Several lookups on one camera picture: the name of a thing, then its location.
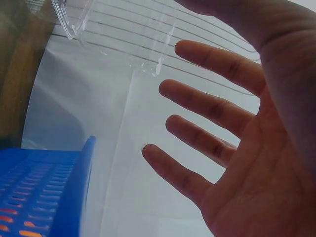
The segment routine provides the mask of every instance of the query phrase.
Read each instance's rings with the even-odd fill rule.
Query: hand
[[[166,80],[159,88],[163,96],[228,129],[241,142],[235,148],[180,116],[167,120],[169,132],[226,168],[216,184],[155,145],[142,150],[144,158],[200,208],[217,237],[316,236],[316,185],[278,116],[261,65],[191,41],[179,42],[176,53],[260,97],[260,110],[253,115],[222,98]]]

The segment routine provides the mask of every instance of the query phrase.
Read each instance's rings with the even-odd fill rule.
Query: clear plastic container
[[[174,30],[173,0],[52,0],[69,39],[91,53],[160,73]]]

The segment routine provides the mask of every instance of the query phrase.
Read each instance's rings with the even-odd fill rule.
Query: orange object
[[[30,222],[30,221],[25,221],[24,225],[28,226],[28,227],[35,227],[35,225],[32,222]]]
[[[42,237],[41,234],[32,231],[19,231],[19,234],[27,237]]]
[[[0,225],[0,230],[2,230],[2,231],[9,231],[9,228],[8,228],[8,226]]]
[[[8,216],[0,216],[0,220],[10,222],[10,223],[13,222],[13,219]]]
[[[12,210],[12,209],[0,208],[0,211],[15,214],[15,215],[18,214],[18,212],[16,210]]]

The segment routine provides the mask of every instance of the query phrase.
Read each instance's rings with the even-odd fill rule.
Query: knuckle
[[[222,153],[224,151],[225,145],[223,143],[218,143],[213,147],[213,155],[216,158],[220,158],[222,156]]]
[[[240,69],[242,65],[242,60],[234,60],[228,69],[228,79],[232,82],[238,81],[240,76]]]
[[[198,128],[192,138],[192,146],[195,148],[198,147],[203,137],[204,137],[204,130],[201,128]]]
[[[221,100],[220,102],[211,105],[208,110],[208,117],[214,119],[220,119],[223,116],[224,109],[228,105],[226,100]]]
[[[185,176],[183,177],[183,180],[182,180],[182,183],[181,183],[181,188],[182,188],[183,190],[187,190],[188,187],[190,186],[190,184],[191,184],[191,178],[190,178],[190,176],[189,176],[189,175],[185,175]]]

